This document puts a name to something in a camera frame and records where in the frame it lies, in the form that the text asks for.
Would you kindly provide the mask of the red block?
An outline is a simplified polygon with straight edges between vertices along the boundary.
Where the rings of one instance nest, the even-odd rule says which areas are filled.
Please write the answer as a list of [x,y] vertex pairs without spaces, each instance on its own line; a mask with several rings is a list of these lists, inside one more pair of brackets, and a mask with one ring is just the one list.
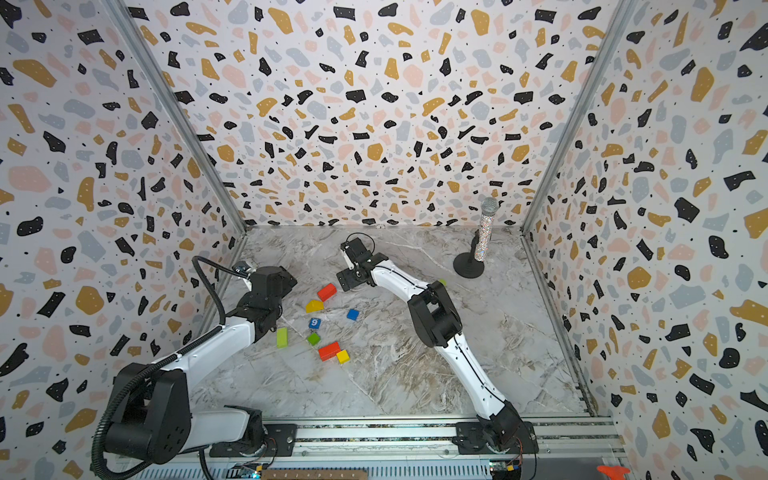
[[334,358],[341,351],[338,342],[333,342],[324,347],[318,349],[318,355],[322,361],[330,360]]
[[329,283],[317,292],[320,301],[326,302],[337,293],[337,288],[333,283]]

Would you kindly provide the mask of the lime green long block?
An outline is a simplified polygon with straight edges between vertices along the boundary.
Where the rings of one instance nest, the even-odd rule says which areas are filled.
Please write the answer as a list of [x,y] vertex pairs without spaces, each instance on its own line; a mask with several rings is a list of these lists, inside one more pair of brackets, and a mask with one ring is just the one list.
[[276,346],[278,349],[283,349],[288,346],[288,329],[287,328],[282,327],[277,329]]

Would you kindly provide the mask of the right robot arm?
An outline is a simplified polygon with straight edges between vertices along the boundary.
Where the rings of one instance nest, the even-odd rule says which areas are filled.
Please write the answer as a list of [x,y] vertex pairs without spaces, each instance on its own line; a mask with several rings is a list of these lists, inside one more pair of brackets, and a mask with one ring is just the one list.
[[469,394],[488,448],[502,453],[516,446],[524,422],[471,351],[445,285],[408,274],[373,245],[366,246],[363,236],[362,232],[354,232],[340,245],[347,265],[337,273],[342,289],[349,291],[367,284],[384,288],[403,300],[417,337],[443,357]]

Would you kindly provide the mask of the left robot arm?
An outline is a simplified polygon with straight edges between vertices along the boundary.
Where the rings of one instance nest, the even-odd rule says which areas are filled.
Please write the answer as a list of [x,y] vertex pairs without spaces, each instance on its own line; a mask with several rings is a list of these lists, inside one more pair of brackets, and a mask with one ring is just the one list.
[[243,273],[249,290],[209,332],[154,363],[131,363],[116,375],[91,447],[102,479],[130,478],[181,453],[220,448],[235,455],[271,447],[260,411],[225,406],[195,413],[190,392],[237,352],[275,331],[296,279],[282,266]]

